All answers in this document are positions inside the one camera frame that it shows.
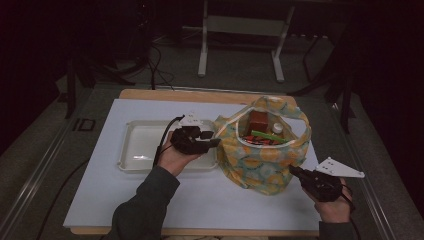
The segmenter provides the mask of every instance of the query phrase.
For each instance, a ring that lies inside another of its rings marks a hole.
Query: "red box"
[[[248,125],[246,136],[251,135],[252,130],[265,133],[268,129],[268,113],[251,111]]]

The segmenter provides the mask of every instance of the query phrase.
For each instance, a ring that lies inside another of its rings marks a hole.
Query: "person's left hand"
[[[159,156],[158,166],[164,168],[174,176],[178,176],[184,167],[191,161],[199,158],[202,154],[185,155],[171,146],[171,137],[174,132],[168,133],[165,145],[162,147],[162,154]]]

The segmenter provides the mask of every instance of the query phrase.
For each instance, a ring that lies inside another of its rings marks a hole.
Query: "wooden table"
[[[245,93],[125,89],[121,92],[119,99],[156,100],[156,101],[163,100],[163,101],[178,101],[178,102],[227,103],[227,104],[231,103],[231,104],[246,105],[255,101],[260,96],[262,95],[245,94]],[[292,104],[296,104],[293,97],[290,97],[290,96],[279,96],[279,97],[286,99]],[[73,227],[70,227],[70,230],[72,233],[80,234],[80,235],[87,235],[87,234],[105,235],[110,231],[110,227],[73,226]],[[249,230],[249,229],[238,230],[238,229],[205,229],[205,228],[203,229],[163,228],[162,234],[163,235],[200,235],[200,236],[208,235],[208,236],[313,236],[315,237],[315,236],[318,236],[318,231],[311,231],[311,230],[307,230],[307,231],[266,230],[266,231],[263,231],[263,230]]]

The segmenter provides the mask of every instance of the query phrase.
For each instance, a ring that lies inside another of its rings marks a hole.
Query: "dark background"
[[[134,1],[1,2],[0,154],[58,97],[55,82],[65,74],[66,62],[75,49],[113,66],[115,59],[135,59],[148,54],[149,36],[158,29],[178,40],[181,25],[201,26],[202,1],[145,2],[150,11],[143,12],[144,17],[153,16],[155,21],[149,30],[144,29],[145,35],[140,35],[144,36],[140,41],[144,46],[130,43],[140,24]],[[354,92],[360,95],[423,215],[424,196],[420,189],[424,187],[424,162],[420,149],[424,134],[421,107],[424,7],[408,1],[362,3],[365,5],[356,12],[352,18],[355,22],[348,29],[351,41],[344,46],[344,53],[335,57],[340,61],[335,62],[359,69]],[[317,7],[322,6],[304,4],[296,9],[289,31],[307,35],[323,31],[325,26],[319,21],[315,21],[315,25],[308,24]],[[228,9],[220,1],[212,7],[222,12]],[[262,13],[257,4],[247,5],[240,14],[245,12]],[[345,8],[331,12],[331,16],[339,19],[351,17]],[[344,61],[345,56],[351,55],[355,55],[354,64]]]

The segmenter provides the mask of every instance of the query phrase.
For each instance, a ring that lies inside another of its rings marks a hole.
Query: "green object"
[[[275,136],[275,135],[266,134],[266,133],[259,132],[259,131],[255,131],[255,130],[252,130],[252,136],[256,136],[256,137],[263,137],[263,138],[266,138],[266,139],[269,139],[269,140],[278,141],[278,142],[281,142],[281,143],[286,143],[286,142],[288,142],[288,141],[287,141],[286,139],[284,139],[284,138],[280,138],[280,137],[277,137],[277,136]]]

